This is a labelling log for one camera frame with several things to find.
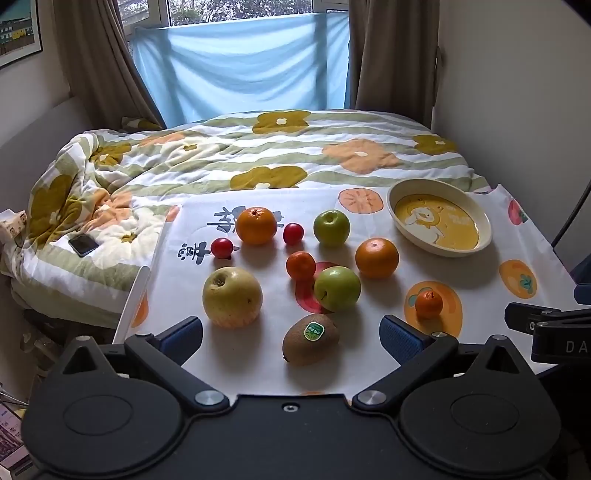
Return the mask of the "small mandarin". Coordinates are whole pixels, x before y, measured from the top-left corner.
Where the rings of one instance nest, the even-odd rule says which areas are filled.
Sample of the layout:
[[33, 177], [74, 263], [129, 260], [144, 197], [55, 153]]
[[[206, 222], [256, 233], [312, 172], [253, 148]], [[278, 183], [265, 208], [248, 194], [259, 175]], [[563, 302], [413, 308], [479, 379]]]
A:
[[297, 251], [287, 257], [287, 274], [294, 281], [307, 281], [313, 279], [317, 263], [314, 257], [306, 251]]
[[443, 298], [437, 291], [424, 290], [417, 295], [415, 309], [420, 319], [436, 318], [443, 311]]

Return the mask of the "large yellow pear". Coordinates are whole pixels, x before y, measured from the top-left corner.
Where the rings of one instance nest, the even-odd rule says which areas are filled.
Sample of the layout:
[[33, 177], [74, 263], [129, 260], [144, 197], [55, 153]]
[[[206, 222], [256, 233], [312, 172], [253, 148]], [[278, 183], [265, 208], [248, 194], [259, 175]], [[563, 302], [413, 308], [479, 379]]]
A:
[[215, 326], [242, 328], [259, 317], [263, 290], [249, 271], [223, 267], [212, 272], [205, 280], [202, 305], [206, 316]]

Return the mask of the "large orange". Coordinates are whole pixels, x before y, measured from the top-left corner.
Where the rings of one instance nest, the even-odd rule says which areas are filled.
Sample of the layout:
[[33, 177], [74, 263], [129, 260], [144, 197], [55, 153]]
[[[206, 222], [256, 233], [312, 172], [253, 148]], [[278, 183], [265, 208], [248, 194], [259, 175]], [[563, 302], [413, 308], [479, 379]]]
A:
[[235, 222], [235, 231], [246, 245], [265, 245], [270, 243], [276, 234], [276, 218], [269, 209], [252, 207], [239, 214]]
[[370, 279], [387, 279], [394, 274], [400, 254], [394, 243], [386, 238], [370, 238], [356, 249], [356, 267]]

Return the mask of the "green apple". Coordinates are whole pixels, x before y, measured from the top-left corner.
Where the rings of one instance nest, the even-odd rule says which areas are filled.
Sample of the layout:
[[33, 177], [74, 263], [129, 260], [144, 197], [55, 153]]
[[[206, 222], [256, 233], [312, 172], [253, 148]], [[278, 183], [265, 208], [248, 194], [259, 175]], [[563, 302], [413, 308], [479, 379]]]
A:
[[315, 299], [331, 312], [352, 308], [358, 302], [361, 293], [361, 280], [348, 267], [329, 267], [315, 278]]
[[349, 218], [340, 210], [326, 210], [315, 218], [314, 234], [318, 243], [328, 248], [339, 248], [346, 243], [351, 231]]

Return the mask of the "brown kiwi with sticker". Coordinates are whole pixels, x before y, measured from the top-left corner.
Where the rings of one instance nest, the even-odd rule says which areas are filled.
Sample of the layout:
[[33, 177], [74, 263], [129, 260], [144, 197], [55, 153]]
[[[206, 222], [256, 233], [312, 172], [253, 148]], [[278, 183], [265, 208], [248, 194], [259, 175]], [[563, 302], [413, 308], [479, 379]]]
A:
[[334, 351], [341, 335], [335, 322], [324, 314], [298, 320], [283, 338], [283, 359], [290, 365], [315, 364]]

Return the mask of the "red cherry tomato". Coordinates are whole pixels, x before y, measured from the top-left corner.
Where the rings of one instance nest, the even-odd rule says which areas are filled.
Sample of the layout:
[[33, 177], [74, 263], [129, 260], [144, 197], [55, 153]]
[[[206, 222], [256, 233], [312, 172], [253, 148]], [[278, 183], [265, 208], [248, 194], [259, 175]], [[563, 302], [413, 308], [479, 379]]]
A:
[[297, 223], [288, 223], [283, 228], [283, 241], [288, 246], [301, 243], [304, 238], [304, 227]]
[[211, 254], [217, 259], [228, 259], [233, 251], [235, 246], [228, 238], [216, 238], [211, 242]]

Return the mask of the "cream yellow duck bowl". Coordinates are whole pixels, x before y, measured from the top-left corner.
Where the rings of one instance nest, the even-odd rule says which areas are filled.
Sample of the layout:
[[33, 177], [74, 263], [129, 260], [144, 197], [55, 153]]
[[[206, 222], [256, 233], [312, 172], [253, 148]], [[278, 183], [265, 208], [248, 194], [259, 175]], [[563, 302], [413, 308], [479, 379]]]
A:
[[480, 205], [462, 190], [437, 180], [407, 179], [388, 192], [399, 232], [422, 250], [459, 258], [485, 250], [492, 225]]

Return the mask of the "black smartphone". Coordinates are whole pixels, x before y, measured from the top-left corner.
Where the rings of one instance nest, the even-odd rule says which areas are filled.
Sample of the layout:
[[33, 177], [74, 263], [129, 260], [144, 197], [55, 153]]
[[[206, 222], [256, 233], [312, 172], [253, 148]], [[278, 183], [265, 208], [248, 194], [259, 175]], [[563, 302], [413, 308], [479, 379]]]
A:
[[68, 239], [69, 245], [74, 252], [84, 258], [99, 247], [99, 243], [90, 235], [78, 233]]

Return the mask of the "floral striped quilt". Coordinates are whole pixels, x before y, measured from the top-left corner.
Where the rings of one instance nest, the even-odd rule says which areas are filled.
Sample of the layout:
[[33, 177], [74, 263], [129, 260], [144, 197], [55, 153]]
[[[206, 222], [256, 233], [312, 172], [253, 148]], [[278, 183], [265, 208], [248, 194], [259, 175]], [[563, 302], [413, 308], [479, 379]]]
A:
[[[138, 269], [151, 262], [168, 211], [232, 190], [388, 187], [428, 178], [489, 187], [457, 146], [407, 117], [360, 110], [222, 115], [168, 130], [74, 136], [33, 184], [25, 230], [1, 272], [14, 300], [47, 317], [114, 328]], [[80, 258], [78, 233], [99, 247]]]

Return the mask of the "small white box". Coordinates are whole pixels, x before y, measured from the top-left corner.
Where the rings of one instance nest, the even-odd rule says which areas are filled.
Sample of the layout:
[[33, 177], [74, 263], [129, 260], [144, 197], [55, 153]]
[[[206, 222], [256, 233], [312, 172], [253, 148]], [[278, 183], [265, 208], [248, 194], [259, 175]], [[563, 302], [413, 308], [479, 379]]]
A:
[[27, 213], [24, 210], [14, 212], [6, 209], [0, 213], [0, 242], [2, 245], [14, 241], [24, 230]]

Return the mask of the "light blue window cloth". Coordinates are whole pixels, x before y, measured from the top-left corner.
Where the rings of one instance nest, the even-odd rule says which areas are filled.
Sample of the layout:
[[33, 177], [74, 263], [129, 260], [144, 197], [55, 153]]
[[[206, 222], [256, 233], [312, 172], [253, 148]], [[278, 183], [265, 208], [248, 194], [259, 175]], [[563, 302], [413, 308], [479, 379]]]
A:
[[230, 113], [348, 105], [345, 12], [137, 28], [131, 53], [168, 127]]

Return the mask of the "brown left curtain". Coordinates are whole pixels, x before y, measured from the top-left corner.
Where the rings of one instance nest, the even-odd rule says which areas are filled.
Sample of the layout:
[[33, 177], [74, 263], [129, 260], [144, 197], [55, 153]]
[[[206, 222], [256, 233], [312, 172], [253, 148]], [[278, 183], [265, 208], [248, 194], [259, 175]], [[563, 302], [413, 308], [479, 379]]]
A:
[[53, 19], [64, 75], [94, 127], [118, 130], [124, 118], [164, 126], [132, 61], [115, 1], [55, 1]]

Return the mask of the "brown curtain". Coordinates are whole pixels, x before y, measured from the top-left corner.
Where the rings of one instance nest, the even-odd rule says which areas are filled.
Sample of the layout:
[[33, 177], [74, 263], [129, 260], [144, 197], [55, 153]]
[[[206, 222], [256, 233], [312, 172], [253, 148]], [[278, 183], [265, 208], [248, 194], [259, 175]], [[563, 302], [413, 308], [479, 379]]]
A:
[[349, 2], [349, 102], [427, 127], [436, 99], [440, 3]]
[[132, 61], [115, 1], [55, 1], [53, 19], [64, 75], [94, 127], [118, 130], [124, 118], [164, 126]]

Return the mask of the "brown right curtain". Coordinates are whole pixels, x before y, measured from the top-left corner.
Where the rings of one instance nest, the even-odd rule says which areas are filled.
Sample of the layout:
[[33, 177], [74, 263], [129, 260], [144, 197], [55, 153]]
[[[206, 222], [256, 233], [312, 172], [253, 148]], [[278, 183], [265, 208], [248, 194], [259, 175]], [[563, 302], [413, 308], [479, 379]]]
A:
[[349, 2], [349, 102], [427, 127], [436, 99], [440, 3]]

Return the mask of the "framed wall picture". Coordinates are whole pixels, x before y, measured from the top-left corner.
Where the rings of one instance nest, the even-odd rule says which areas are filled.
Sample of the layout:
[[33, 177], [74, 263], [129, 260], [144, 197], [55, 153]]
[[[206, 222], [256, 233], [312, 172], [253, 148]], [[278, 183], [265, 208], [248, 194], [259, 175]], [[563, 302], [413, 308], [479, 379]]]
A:
[[1, 0], [0, 68], [43, 50], [35, 0]]

